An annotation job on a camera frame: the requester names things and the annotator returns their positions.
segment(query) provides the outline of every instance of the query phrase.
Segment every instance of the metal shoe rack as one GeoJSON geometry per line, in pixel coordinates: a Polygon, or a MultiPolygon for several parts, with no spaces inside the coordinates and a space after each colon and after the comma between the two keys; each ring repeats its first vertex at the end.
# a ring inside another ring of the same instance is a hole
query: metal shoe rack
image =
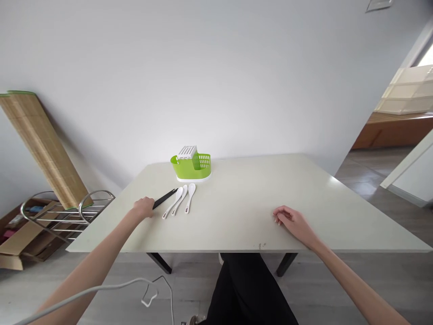
{"type": "Polygon", "coordinates": [[[60,238],[64,242],[74,240],[80,233],[86,229],[86,227],[115,199],[115,196],[107,190],[97,190],[87,194],[80,202],[78,209],[64,210],[57,197],[54,201],[58,204],[51,206],[49,209],[35,217],[30,216],[26,212],[27,204],[30,199],[41,199],[41,196],[46,197],[47,195],[54,195],[53,191],[44,191],[35,194],[21,205],[21,214],[28,220],[31,221],[44,230],[49,232],[51,235],[60,238]],[[83,207],[83,203],[92,195],[96,193],[104,192],[108,194],[107,199],[93,199],[94,204],[83,207]],[[55,218],[50,218],[49,214],[57,214],[55,218]]]}

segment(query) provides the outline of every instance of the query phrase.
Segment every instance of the white cable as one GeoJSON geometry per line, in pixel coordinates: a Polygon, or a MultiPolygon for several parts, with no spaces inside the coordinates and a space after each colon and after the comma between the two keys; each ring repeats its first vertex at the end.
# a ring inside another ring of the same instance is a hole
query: white cable
{"type": "MultiPolygon", "coordinates": [[[[60,307],[63,307],[64,305],[69,304],[70,302],[74,301],[75,299],[78,299],[78,298],[80,298],[80,297],[82,297],[82,296],[84,296],[84,295],[86,295],[88,293],[96,292],[96,291],[99,291],[99,290],[116,290],[116,289],[121,289],[121,288],[127,287],[130,284],[133,284],[135,282],[141,282],[141,281],[147,282],[146,292],[144,293],[144,296],[145,296],[146,293],[147,293],[147,291],[148,291],[148,289],[149,289],[149,285],[154,285],[156,287],[155,282],[157,280],[159,280],[160,278],[163,278],[164,281],[166,282],[166,284],[168,285],[168,287],[170,288],[171,322],[172,322],[173,325],[175,325],[175,318],[173,316],[173,291],[171,290],[171,286],[169,285],[169,283],[167,282],[166,278],[163,275],[161,275],[160,277],[156,278],[153,281],[149,281],[149,280],[147,280],[145,278],[136,278],[134,280],[131,280],[131,281],[128,281],[128,282],[125,282],[125,283],[121,283],[121,284],[108,284],[108,285],[101,285],[101,286],[96,286],[96,287],[92,287],[92,288],[86,289],[86,290],[84,290],[82,292],[79,292],[79,293],[77,293],[77,294],[75,294],[75,295],[73,295],[73,296],[71,296],[71,297],[69,297],[69,298],[67,298],[67,299],[65,299],[65,300],[63,300],[63,301],[55,304],[55,305],[52,305],[51,307],[48,307],[47,309],[42,310],[41,312],[39,312],[39,313],[37,313],[35,315],[32,315],[32,316],[30,316],[30,317],[28,317],[28,318],[26,318],[26,319],[24,319],[22,321],[19,321],[18,323],[15,323],[14,325],[28,325],[28,324],[34,322],[35,320],[38,320],[39,318],[52,313],[53,311],[59,309],[60,307]]],[[[156,289],[156,290],[157,290],[156,294],[153,295],[152,298],[150,298],[149,303],[146,303],[144,301],[144,296],[143,296],[143,298],[141,299],[142,304],[144,304],[146,307],[149,307],[150,304],[152,303],[152,300],[154,298],[156,298],[157,295],[158,295],[158,289],[156,289]]]]}

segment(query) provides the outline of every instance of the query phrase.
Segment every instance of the black pants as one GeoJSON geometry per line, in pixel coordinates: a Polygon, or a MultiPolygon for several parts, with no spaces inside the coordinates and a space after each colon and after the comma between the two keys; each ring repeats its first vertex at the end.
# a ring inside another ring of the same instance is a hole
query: black pants
{"type": "Polygon", "coordinates": [[[222,253],[207,319],[215,324],[298,324],[259,253],[222,253]]]}

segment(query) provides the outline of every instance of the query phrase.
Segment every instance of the gray floor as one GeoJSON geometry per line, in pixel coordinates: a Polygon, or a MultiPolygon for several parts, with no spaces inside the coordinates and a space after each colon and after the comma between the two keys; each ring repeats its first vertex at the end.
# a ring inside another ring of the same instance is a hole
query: gray floor
{"type": "MultiPolygon", "coordinates": [[[[378,187],[410,149],[357,151],[348,155],[336,177],[406,229],[433,245],[433,214],[378,187]]],[[[221,266],[216,254],[162,254],[173,266],[175,323],[206,314],[221,266]]],[[[412,324],[433,324],[433,254],[340,254],[344,261],[412,324]]],[[[84,255],[58,251],[25,271],[0,270],[0,324],[32,313],[66,278],[84,255]]],[[[282,255],[263,255],[275,271],[282,255]]],[[[121,254],[106,283],[149,279],[161,270],[145,254],[121,254]]],[[[366,324],[327,268],[313,254],[299,254],[281,290],[300,324],[366,324]]],[[[140,284],[97,294],[80,324],[170,324],[168,289],[150,309],[140,303],[140,284]]]]}

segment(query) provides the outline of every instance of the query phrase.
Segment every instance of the table leg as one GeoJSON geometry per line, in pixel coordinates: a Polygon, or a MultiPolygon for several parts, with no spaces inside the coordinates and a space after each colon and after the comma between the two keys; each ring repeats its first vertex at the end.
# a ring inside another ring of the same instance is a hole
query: table leg
{"type": "Polygon", "coordinates": [[[284,255],[283,260],[281,261],[278,269],[276,270],[277,276],[282,277],[284,273],[286,273],[287,269],[289,268],[290,264],[292,264],[297,254],[298,253],[286,253],[284,255]]]}
{"type": "Polygon", "coordinates": [[[158,253],[147,253],[150,258],[158,264],[158,266],[167,274],[171,274],[171,267],[164,261],[164,259],[158,253]]]}

